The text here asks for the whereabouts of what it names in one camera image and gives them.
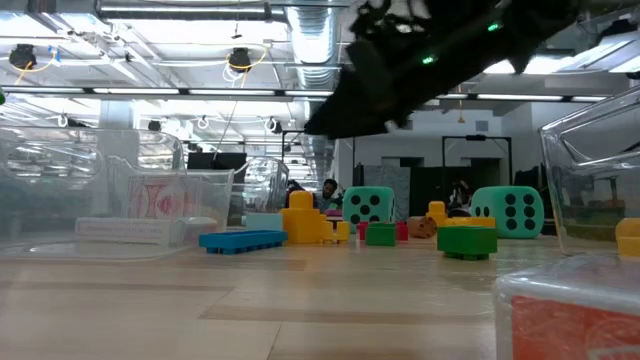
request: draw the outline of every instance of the wooden floor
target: wooden floor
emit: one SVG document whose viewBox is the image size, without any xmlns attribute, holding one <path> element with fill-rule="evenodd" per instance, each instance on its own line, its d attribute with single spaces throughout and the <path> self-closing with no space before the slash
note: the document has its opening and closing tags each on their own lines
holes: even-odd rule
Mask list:
<svg viewBox="0 0 640 360">
<path fill-rule="evenodd" d="M 495 359 L 496 276 L 560 258 L 500 240 L 489 261 L 396 248 L 190 250 L 141 262 L 0 260 L 2 360 Z"/>
</svg>

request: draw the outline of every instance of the clear plastic bin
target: clear plastic bin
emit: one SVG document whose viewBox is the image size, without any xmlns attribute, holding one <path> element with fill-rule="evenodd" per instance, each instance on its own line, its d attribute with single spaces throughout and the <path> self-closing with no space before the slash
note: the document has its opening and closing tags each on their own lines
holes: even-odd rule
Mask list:
<svg viewBox="0 0 640 360">
<path fill-rule="evenodd" d="M 232 171 L 136 130 L 0 127 L 0 256 L 145 259 L 224 229 Z"/>
<path fill-rule="evenodd" d="M 498 278 L 498 360 L 640 358 L 640 262 L 579 255 Z"/>
<path fill-rule="evenodd" d="M 639 100 L 636 87 L 540 131 L 565 254 L 615 253 L 616 225 L 640 217 Z"/>
<path fill-rule="evenodd" d="M 280 160 L 257 156 L 250 158 L 245 166 L 244 184 L 233 184 L 231 225 L 241 225 L 248 213 L 276 213 L 284 208 L 287 198 L 289 168 Z"/>
</svg>

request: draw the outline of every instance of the blue toy block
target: blue toy block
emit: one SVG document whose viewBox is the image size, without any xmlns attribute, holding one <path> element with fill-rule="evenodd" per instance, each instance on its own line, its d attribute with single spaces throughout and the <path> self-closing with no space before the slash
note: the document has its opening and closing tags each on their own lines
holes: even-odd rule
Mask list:
<svg viewBox="0 0 640 360">
<path fill-rule="evenodd" d="M 260 214 L 249 213 L 247 216 L 246 227 L 249 231 L 254 230 L 272 230 L 283 231 L 282 214 Z"/>
<path fill-rule="evenodd" d="M 256 230 L 200 235 L 200 247 L 209 254 L 240 254 L 243 252 L 282 246 L 287 241 L 284 231 Z"/>
</svg>

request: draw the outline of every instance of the green led light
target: green led light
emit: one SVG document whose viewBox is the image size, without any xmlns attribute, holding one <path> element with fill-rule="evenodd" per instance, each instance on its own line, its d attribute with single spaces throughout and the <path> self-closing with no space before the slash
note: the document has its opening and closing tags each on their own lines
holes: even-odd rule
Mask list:
<svg viewBox="0 0 640 360">
<path fill-rule="evenodd" d="M 487 30 L 489 30 L 489 32 L 491 31 L 496 31 L 500 29 L 500 24 L 498 23 L 492 23 L 491 25 L 489 25 L 489 27 L 487 28 Z"/>
<path fill-rule="evenodd" d="M 422 59 L 422 64 L 424 65 L 429 65 L 432 64 L 436 61 L 435 56 L 431 55 L 431 56 L 427 56 L 426 58 Z"/>
</svg>

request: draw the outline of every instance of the red label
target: red label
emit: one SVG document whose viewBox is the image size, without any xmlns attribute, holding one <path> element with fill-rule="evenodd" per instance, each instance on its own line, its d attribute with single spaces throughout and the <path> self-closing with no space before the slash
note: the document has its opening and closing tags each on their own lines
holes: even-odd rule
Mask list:
<svg viewBox="0 0 640 360">
<path fill-rule="evenodd" d="M 514 360 L 640 360 L 640 316 L 514 296 Z"/>
</svg>

